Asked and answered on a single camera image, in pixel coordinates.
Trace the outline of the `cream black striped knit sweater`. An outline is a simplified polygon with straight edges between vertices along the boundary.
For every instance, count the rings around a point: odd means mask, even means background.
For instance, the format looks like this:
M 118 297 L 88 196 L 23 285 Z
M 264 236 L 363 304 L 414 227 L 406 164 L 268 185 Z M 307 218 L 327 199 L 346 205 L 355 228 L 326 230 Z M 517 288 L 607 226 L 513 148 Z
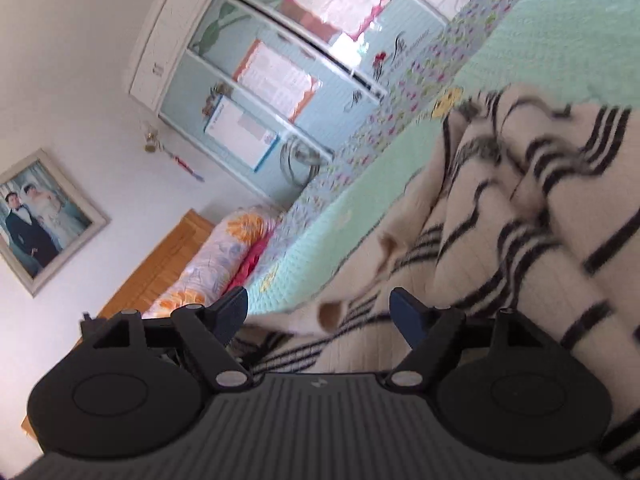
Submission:
M 409 351 L 388 317 L 397 287 L 478 320 L 526 315 L 608 388 L 600 453 L 638 477 L 638 110 L 517 86 L 468 99 L 317 295 L 251 316 L 232 353 L 255 375 L 390 370 Z

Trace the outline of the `floral pillow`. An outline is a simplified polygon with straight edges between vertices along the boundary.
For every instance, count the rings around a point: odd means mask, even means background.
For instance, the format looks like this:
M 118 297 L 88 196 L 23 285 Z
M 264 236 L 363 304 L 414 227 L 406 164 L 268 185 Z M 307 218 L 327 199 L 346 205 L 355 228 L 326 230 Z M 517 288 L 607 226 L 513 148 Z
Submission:
M 225 216 L 178 280 L 154 300 L 143 316 L 169 318 L 173 310 L 188 304 L 213 304 L 235 280 L 250 251 L 268 240 L 278 223 L 275 214 L 259 206 Z

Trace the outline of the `wooden headboard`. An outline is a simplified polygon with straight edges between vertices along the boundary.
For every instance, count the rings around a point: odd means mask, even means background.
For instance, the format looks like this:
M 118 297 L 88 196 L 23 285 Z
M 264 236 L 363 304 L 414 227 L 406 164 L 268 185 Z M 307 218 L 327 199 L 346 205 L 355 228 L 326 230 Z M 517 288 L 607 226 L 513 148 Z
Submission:
M 204 394 L 188 352 L 195 312 L 218 295 L 193 285 L 213 223 L 189 211 L 90 321 L 90 334 L 32 390 L 27 421 L 43 452 L 131 457 L 178 439 Z

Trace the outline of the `red pillow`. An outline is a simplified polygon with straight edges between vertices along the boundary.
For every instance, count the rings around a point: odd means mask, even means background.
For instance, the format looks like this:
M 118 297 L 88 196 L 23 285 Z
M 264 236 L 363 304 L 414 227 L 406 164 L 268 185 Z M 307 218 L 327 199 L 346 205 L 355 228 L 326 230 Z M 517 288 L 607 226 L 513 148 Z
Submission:
M 262 258 L 262 254 L 266 250 L 271 237 L 272 232 L 267 233 L 250 248 L 244 260 L 240 264 L 238 272 L 235 273 L 235 276 L 227 286 L 226 292 L 230 292 L 231 289 L 238 286 L 244 286 L 247 283 L 250 278 L 250 274 L 254 272 L 259 259 Z

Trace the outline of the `hanging tassel ornament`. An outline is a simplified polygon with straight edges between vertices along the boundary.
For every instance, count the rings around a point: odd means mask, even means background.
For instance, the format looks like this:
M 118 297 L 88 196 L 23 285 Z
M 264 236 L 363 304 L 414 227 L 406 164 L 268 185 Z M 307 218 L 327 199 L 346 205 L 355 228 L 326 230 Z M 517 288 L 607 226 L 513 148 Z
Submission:
M 164 154 L 175 165 L 180 167 L 191 178 L 200 183 L 205 182 L 205 178 L 199 174 L 183 157 L 169 146 L 170 133 L 165 127 L 158 126 L 152 122 L 144 120 L 141 123 L 143 138 L 143 149 L 148 154 Z

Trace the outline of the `framed wedding photo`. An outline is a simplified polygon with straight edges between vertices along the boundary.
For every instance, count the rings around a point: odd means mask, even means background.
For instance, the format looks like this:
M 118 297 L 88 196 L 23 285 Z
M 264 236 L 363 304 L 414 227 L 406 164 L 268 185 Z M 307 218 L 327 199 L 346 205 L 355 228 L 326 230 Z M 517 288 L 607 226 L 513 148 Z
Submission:
M 108 222 L 43 150 L 1 174 L 1 260 L 32 297 Z

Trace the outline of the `white wardrobe with glass doors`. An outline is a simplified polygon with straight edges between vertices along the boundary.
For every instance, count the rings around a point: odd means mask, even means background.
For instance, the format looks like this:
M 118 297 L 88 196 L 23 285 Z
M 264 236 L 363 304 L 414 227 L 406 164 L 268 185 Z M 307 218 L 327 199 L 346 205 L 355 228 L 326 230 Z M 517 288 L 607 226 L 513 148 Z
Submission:
M 155 0 L 127 93 L 290 206 L 470 0 Z

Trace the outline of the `mint green quilted bedspread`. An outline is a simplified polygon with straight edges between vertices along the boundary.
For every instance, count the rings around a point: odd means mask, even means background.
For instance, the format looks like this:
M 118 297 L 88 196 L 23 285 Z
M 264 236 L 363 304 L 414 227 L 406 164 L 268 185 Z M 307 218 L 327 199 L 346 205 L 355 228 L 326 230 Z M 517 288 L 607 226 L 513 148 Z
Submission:
M 250 313 L 322 289 L 431 158 L 448 105 L 508 84 L 637 106 L 639 0 L 470 0 L 284 216 L 248 282 Z

